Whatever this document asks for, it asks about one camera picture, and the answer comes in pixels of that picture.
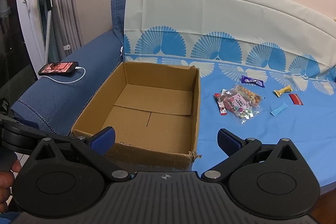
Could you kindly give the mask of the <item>person left hand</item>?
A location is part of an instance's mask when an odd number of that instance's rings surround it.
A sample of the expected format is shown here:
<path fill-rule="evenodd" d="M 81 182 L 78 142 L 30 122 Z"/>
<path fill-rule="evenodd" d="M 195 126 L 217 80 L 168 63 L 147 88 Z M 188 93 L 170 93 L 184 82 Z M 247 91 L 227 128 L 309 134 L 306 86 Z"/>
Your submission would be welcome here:
<path fill-rule="evenodd" d="M 16 160 L 8 172 L 1 172 L 0 175 L 0 211 L 4 213 L 7 211 L 7 200 L 11 195 L 10 188 L 14 183 L 14 173 L 19 173 L 22 166 L 19 160 Z"/>

